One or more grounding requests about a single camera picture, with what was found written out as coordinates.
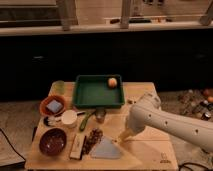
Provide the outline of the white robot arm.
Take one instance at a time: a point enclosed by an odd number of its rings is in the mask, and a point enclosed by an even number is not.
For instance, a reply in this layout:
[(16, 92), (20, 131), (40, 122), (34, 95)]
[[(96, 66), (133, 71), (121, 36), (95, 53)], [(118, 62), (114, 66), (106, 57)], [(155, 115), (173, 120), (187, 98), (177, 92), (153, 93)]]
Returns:
[(156, 93), (145, 93), (130, 108), (126, 125), (134, 133), (150, 126), (213, 153), (213, 122), (169, 113), (160, 109)]

